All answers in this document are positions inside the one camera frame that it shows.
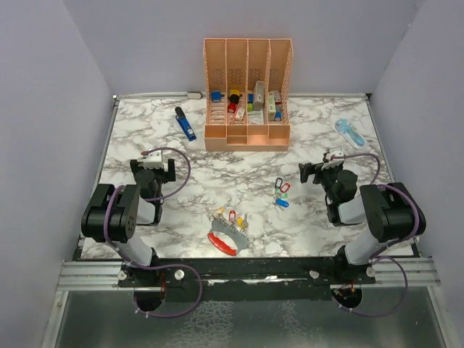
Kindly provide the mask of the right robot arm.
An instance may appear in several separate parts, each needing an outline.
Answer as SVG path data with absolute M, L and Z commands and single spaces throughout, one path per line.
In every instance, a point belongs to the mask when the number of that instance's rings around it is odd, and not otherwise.
M 358 266 L 389 247 L 425 232 L 426 217 L 403 183 L 358 186 L 357 175 L 341 163 L 299 164 L 299 175 L 301 183 L 312 175 L 312 182 L 322 186 L 334 226 L 367 223 L 364 232 L 338 251 L 333 275 L 340 283 L 350 283 L 359 275 Z

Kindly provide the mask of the metal key holder red handle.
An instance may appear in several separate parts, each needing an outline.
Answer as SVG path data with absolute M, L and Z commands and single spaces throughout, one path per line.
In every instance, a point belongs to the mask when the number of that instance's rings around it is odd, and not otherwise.
M 208 214 L 211 227 L 207 238 L 216 249 L 223 254 L 236 257 L 240 252 L 254 247 L 247 229 L 239 227 L 236 222 L 231 223 L 225 212 L 222 215 L 213 215 L 213 212 Z

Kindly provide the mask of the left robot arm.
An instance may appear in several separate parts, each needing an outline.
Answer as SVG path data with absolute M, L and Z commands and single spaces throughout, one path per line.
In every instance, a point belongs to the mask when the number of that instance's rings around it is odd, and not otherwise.
M 156 226 L 162 217 L 162 186 L 176 181 L 175 161 L 166 164 L 147 159 L 132 159 L 135 180 L 120 190 L 100 183 L 81 218 L 81 232 L 97 243 L 106 243 L 135 269 L 141 284 L 152 286 L 160 277 L 155 250 L 142 241 L 137 226 Z

